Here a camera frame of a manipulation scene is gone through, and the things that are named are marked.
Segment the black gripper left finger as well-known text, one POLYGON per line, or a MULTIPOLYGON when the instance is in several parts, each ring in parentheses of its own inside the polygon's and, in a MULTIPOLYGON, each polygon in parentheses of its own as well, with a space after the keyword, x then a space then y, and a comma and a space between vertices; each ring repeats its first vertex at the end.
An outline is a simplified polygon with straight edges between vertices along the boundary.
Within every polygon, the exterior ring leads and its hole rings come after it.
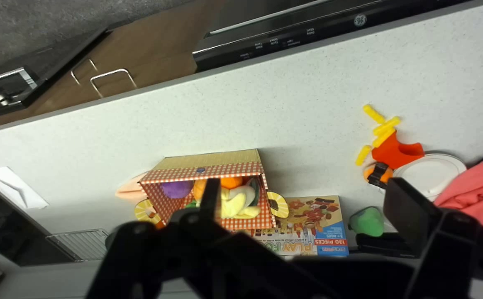
POLYGON ((183 278, 199 299, 330 299, 330 288, 244 232, 214 220, 219 180, 209 179, 198 209, 178 210, 156 229, 120 225, 86 299, 158 299, 183 278))

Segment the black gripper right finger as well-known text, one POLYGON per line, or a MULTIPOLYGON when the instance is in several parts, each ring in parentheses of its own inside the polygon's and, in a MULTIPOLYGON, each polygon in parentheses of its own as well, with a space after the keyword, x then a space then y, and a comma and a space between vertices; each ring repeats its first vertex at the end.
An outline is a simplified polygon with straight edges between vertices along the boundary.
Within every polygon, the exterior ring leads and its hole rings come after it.
POLYGON ((403 177, 387 182, 384 214, 418 255, 407 299, 470 299, 472 280, 483 280, 483 224, 437 207, 403 177))

